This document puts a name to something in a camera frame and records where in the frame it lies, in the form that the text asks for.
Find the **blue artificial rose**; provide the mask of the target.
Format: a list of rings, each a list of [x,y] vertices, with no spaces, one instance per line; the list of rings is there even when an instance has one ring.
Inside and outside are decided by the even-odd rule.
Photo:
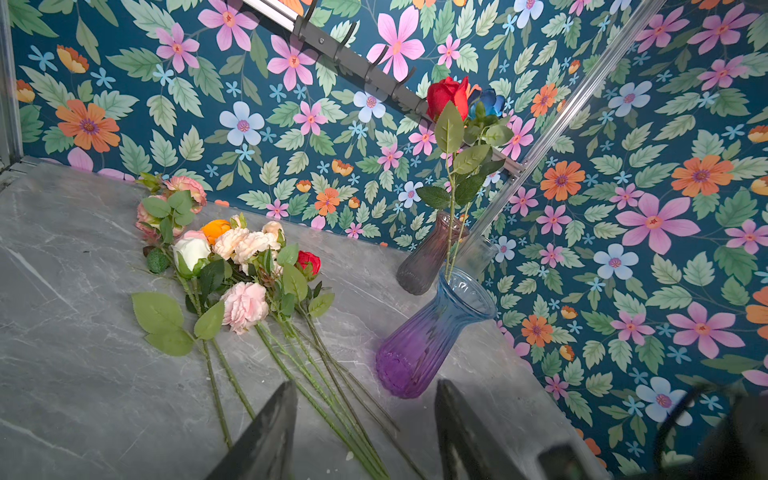
[[[504,165],[500,149],[512,139],[508,120],[503,115],[505,98],[493,89],[473,91],[468,99],[469,114],[465,120],[464,143],[467,146],[488,145],[488,154],[467,175],[468,178],[495,174]]]

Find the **purple blue glass vase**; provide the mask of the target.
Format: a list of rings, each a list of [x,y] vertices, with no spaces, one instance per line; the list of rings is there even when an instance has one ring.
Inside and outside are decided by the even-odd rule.
[[[465,327],[495,317],[490,294],[468,272],[442,268],[434,298],[389,335],[375,356],[381,385],[393,396],[423,394]]]

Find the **light pink peony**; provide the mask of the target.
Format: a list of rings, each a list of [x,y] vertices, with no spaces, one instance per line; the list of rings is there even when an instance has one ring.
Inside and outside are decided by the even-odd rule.
[[[266,294],[266,289],[259,283],[239,282],[233,285],[222,297],[222,324],[238,335],[244,334],[269,314]]]

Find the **dark smoky glass vase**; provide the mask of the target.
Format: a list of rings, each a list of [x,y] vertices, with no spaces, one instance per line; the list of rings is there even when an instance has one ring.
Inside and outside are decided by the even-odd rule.
[[[399,285],[408,293],[423,295],[432,286],[452,245],[469,235],[461,220],[450,221],[445,211],[439,211],[436,222],[423,242],[401,263],[396,273]]]

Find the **red artificial rose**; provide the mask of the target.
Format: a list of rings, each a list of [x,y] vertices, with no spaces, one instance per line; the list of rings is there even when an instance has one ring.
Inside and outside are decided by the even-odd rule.
[[[460,243],[460,232],[455,231],[457,225],[456,210],[458,207],[458,186],[460,175],[469,175],[473,166],[472,148],[465,142],[467,119],[469,117],[469,79],[461,82],[450,77],[432,84],[427,91],[427,114],[434,121],[433,132],[439,149],[451,161],[447,168],[448,182],[451,191],[440,186],[423,186],[417,189],[422,201],[435,210],[448,209],[448,227],[445,249],[445,277],[451,279],[453,264],[453,248]]]

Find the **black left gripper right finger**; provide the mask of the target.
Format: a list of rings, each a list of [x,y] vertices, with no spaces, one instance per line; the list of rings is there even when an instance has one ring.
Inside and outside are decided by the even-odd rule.
[[[444,479],[524,479],[467,400],[450,380],[437,383],[434,413]]]

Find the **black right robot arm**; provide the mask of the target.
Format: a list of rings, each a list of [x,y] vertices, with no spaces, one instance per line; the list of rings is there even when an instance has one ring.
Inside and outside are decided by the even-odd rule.
[[[725,393],[733,403],[700,443],[690,461],[666,462],[663,446],[676,421],[705,393]],[[698,384],[686,392],[661,424],[653,448],[653,469],[632,479],[765,479],[767,477],[767,397],[722,385]]]

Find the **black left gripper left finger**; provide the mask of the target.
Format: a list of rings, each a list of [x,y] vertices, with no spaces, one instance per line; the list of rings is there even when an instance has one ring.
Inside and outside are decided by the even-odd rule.
[[[295,382],[283,382],[206,479],[292,479],[297,404]]]

